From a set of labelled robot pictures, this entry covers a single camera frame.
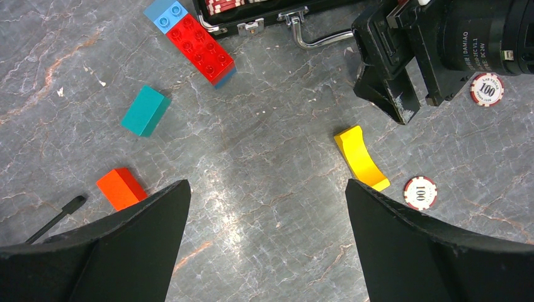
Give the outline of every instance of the curved yellow block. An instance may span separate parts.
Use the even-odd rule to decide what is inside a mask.
[[[345,130],[336,135],[334,139],[349,168],[358,180],[377,191],[382,191],[390,186],[389,180],[378,169],[371,159],[371,155],[367,152],[360,126]]]

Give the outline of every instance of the red-orange rectangular block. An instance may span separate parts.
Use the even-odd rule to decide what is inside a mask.
[[[148,197],[127,168],[113,169],[96,182],[104,196],[117,210],[128,208]]]

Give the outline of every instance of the gray marble surface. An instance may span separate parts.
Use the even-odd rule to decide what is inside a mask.
[[[391,180],[386,195],[402,201],[425,175],[440,190],[429,215],[534,243],[531,77],[504,77],[494,108],[464,89],[399,126],[353,94],[354,41],[306,52],[277,25],[220,41],[239,72],[216,91],[142,14],[150,2],[0,1],[0,245],[80,193],[88,202],[49,235],[113,213],[95,182],[129,167],[150,193],[191,182],[168,301],[366,301],[333,139],[353,125]],[[306,34],[349,27],[362,8],[312,16]],[[139,138],[120,121],[145,84],[172,103]]]

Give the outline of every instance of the white poker chip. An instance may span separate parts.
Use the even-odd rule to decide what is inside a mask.
[[[404,186],[404,199],[415,210],[428,210],[438,199],[438,187],[428,177],[414,177]]]
[[[495,106],[504,97],[504,84],[496,74],[479,74],[471,84],[471,98],[479,106]]]

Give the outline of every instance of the metal handle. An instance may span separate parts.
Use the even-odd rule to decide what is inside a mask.
[[[308,7],[305,6],[301,9],[288,11],[286,13],[280,13],[278,15],[279,21],[282,21],[285,19],[287,26],[291,27],[291,31],[293,32],[293,39],[295,40],[295,43],[298,45],[298,47],[309,50],[309,49],[314,49],[317,47],[330,45],[332,43],[336,43],[336,42],[354,37],[354,34],[352,33],[352,31],[348,29],[348,30],[342,30],[342,31],[337,31],[335,33],[331,33],[330,35],[320,37],[311,42],[304,41],[304,39],[302,38],[301,24],[304,23],[304,14],[308,12],[309,12],[309,9]]]

